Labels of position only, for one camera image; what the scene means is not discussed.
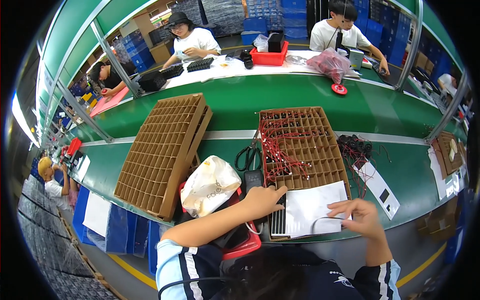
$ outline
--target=scissors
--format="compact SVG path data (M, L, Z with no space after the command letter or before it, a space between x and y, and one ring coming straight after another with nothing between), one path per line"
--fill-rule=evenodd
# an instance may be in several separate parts
M248 170L250 168L250 165L253 162L253 159L257 154L258 154L258 167L256 170L259 170L262 167L262 163L261 163L262 154L260 153L260 149L257 148L257 136L258 136L258 130L255 131L255 135L253 136L253 139L250 142L250 145L243 148L243 150L241 150L235 157L235 168L237 168L238 171L243 172ZM238 164L238 160L240 156L242 156L242 154L244 153L245 153L245 165L242 168L240 168Z

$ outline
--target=pink board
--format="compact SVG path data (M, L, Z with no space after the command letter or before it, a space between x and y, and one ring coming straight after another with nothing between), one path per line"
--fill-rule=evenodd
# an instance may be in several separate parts
M113 96L110 101L105 102L108 97L103 97L100 101L95 105L90 116L93 118L94 116L104 112L107 109L117 106L120 101L122 101L123 97L128 93L128 88L124 87L123 90L119 91L115 96Z

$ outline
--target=green workbench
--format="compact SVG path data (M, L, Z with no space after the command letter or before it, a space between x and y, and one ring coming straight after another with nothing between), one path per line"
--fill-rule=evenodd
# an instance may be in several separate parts
M442 115L439 110L416 98L394 90L358 80L345 80L348 93L334 94L331 80L322 76L277 74L220 78L205 83L178 86L139 99L127 101L98 116L95 120L114 138L135 136L155 103L163 98L202 92L213 111L208 131L253 130L258 127L255 112L269 108L321 106L334 131L425 137ZM86 126L77 126L74 134L83 142L96 135ZM462 140L465 133L450 123L447 130ZM235 155L249 140L203 140L198 149L201 160L217 155L233 164ZM409 222L439 206L435 179L430 169L428 147L418 144L382 143L390 155L374 156L378 172L400 202L392 221L367 190L365 199L378 205L385 228ZM113 196L120 170L130 149L129 143L89 145L81 148L91 163L81 182L86 188L141 216L156 220L147 213ZM374 143L379 149L380 143ZM353 197L357 186L351 182ZM356 236L349 231L296 240L312 242Z

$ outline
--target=pallet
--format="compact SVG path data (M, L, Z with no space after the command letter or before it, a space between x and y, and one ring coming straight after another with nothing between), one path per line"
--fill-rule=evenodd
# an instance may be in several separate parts
M70 240L72 241L73 247L77 250L77 252L80 254L80 257L84 260L85 264L87 265L88 269L90 272L92 272L93 276L95 277L96 280L98 280L106 289L110 290L115 296L117 296L118 299L120 300L127 300L124 296L122 296L120 293L117 292L108 282L105 280L103 275L98 271L97 268L92 264L92 262L88 259L88 256L86 256L85 252L78 246L78 240L75 237L75 235L72 233L72 228L70 225L67 223L67 221L60 217L63 225L65 226L65 229L67 230L68 236Z

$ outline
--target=glasses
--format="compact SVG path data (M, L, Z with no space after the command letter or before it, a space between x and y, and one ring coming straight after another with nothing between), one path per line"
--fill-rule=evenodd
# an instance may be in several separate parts
M170 31L174 31L174 30L180 30L182 28L182 26L184 26L186 24L177 24L173 27L170 28Z

